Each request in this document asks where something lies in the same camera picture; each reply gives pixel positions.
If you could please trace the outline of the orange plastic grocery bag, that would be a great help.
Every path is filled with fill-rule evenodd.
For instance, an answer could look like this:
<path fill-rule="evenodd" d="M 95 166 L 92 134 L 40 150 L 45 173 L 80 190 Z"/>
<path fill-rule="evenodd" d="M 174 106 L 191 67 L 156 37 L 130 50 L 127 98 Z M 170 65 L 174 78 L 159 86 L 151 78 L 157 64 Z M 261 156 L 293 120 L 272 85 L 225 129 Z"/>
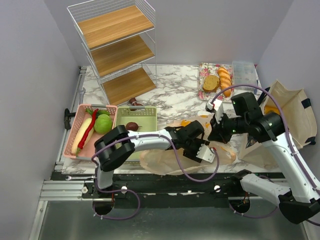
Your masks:
<path fill-rule="evenodd" d="M 185 127 L 190 122 L 199 121 L 204 128 L 204 140 L 208 139 L 208 136 L 212 130 L 210 120 L 212 115 L 198 115 L 188 119 L 176 119 L 174 122 L 168 124 L 169 127 Z M 236 160 L 236 153 L 232 150 L 229 143 L 224 144 L 216 141 L 212 141 L 209 147 L 215 148 L 219 157 L 220 165 L 232 164 Z M 187 174 L 195 173 L 205 167 L 216 167 L 217 160 L 209 163 L 206 161 L 196 162 L 185 156 L 183 156 L 183 149 L 177 151 L 180 163 Z M 171 150 L 144 150 L 139 152 L 139 163 L 145 170 L 156 175 L 182 175 L 183 172 L 180 169 L 175 153 Z"/>

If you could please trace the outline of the yellow snack package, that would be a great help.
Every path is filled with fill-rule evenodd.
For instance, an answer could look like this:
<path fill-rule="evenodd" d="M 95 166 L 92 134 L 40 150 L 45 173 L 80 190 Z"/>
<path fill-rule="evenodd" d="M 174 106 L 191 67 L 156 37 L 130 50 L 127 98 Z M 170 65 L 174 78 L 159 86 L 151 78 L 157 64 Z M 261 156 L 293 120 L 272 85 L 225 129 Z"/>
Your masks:
<path fill-rule="evenodd" d="M 277 107 L 273 107 L 273 106 L 268 106 L 266 105 L 264 107 L 264 113 L 265 114 L 269 114 L 269 113 L 277 113 L 278 115 L 280 114 L 279 110 Z"/>

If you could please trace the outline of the orange baguette bread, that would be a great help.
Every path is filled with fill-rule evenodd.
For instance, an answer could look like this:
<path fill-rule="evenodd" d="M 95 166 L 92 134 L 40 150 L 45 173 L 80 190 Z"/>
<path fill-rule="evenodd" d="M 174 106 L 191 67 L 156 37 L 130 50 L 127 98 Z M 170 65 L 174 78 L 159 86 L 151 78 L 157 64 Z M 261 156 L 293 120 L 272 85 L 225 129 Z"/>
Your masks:
<path fill-rule="evenodd" d="M 232 86 L 233 82 L 232 82 L 231 76 L 226 68 L 224 68 L 222 66 L 219 67 L 217 70 L 217 73 L 219 76 L 221 90 L 224 90 L 224 89 Z"/>

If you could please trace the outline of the dark brown round vegetable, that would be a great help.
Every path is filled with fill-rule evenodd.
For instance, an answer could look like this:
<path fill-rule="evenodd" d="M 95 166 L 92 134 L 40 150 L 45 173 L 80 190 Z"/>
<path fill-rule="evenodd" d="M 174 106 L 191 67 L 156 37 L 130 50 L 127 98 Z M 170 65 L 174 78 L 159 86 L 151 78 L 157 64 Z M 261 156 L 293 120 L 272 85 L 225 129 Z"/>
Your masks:
<path fill-rule="evenodd" d="M 126 129 L 127 131 L 137 132 L 140 128 L 141 128 L 141 126 L 138 125 L 136 122 L 128 122 L 128 123 L 125 125 L 125 129 Z"/>

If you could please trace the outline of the beige canvas tote bag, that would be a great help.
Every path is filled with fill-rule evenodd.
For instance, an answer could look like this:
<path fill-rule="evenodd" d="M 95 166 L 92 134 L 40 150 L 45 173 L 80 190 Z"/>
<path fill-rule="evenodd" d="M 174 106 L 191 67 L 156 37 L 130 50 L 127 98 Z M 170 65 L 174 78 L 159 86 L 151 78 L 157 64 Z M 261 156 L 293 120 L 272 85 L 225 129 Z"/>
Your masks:
<path fill-rule="evenodd" d="M 316 144 L 317 123 L 311 101 L 303 89 L 288 90 L 278 80 L 266 89 L 284 113 L 289 132 L 297 149 Z M 243 135 L 239 159 L 267 170 L 278 165 L 271 153 L 248 134 Z"/>

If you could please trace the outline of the green vegetable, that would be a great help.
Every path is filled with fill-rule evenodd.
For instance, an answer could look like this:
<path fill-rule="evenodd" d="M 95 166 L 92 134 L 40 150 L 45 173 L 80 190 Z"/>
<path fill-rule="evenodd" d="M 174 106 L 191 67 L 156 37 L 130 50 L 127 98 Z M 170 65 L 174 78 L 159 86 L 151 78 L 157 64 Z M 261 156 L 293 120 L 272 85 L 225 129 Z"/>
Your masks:
<path fill-rule="evenodd" d="M 113 121 L 106 114 L 99 115 L 94 123 L 94 130 L 101 135 L 108 133 L 112 129 L 112 127 Z"/>

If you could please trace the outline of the white daikon radish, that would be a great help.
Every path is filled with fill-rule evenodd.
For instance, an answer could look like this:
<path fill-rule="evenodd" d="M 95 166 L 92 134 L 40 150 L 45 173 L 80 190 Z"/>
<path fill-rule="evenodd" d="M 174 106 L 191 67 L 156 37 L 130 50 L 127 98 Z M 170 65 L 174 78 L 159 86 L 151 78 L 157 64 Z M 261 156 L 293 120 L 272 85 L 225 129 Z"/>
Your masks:
<path fill-rule="evenodd" d="M 72 147 L 71 153 L 78 155 L 79 152 L 85 147 L 91 139 L 94 132 L 104 135 L 108 133 L 113 126 L 113 121 L 110 113 L 107 110 L 86 108 L 85 112 L 90 115 L 80 126 L 77 131 Z"/>

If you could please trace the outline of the red chili pepper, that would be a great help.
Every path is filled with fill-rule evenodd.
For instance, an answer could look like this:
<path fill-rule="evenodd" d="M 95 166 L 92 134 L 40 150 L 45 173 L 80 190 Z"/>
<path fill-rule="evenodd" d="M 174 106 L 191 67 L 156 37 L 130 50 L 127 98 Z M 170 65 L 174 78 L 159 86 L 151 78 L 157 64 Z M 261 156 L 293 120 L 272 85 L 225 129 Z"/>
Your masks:
<path fill-rule="evenodd" d="M 93 114 L 92 114 L 92 119 L 91 119 L 91 122 L 90 124 L 88 125 L 87 129 L 85 130 L 85 132 L 83 133 L 83 136 L 80 140 L 80 142 L 78 143 L 77 145 L 77 149 L 76 149 L 76 153 L 75 155 L 77 156 L 79 154 L 79 152 L 83 149 L 85 143 L 86 143 L 86 140 L 89 136 L 89 133 L 91 132 L 91 130 L 94 128 L 94 124 L 95 124 L 95 121 L 96 121 L 96 118 L 97 118 L 97 113 L 98 113 L 99 109 L 95 109 Z"/>

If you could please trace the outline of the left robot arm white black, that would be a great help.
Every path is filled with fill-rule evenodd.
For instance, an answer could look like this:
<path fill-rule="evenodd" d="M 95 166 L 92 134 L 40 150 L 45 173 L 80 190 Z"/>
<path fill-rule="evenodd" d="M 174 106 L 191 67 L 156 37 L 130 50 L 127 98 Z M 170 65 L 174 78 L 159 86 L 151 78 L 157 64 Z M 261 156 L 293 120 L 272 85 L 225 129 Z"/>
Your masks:
<path fill-rule="evenodd" d="M 92 161 L 97 165 L 93 191 L 101 198 L 110 194 L 114 170 L 133 153 L 146 150 L 183 149 L 183 156 L 195 162 L 212 163 L 215 153 L 204 140 L 205 130 L 197 120 L 186 126 L 168 126 L 160 131 L 136 132 L 118 125 L 94 143 Z"/>

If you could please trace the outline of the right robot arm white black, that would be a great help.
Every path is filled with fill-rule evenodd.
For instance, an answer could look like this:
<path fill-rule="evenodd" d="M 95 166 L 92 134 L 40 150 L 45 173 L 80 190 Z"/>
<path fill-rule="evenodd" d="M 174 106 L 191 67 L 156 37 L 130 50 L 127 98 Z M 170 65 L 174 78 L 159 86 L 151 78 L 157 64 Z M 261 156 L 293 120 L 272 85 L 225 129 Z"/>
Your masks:
<path fill-rule="evenodd" d="M 264 115 L 251 92 L 237 94 L 231 100 L 237 115 L 234 118 L 224 113 L 223 105 L 216 102 L 207 104 L 207 110 L 214 111 L 208 140 L 228 143 L 234 134 L 251 135 L 271 153 L 288 186 L 275 184 L 242 170 L 232 177 L 230 191 L 236 196 L 252 193 L 273 203 L 293 224 L 302 223 L 318 214 L 320 182 L 293 144 L 286 121 L 276 112 Z"/>

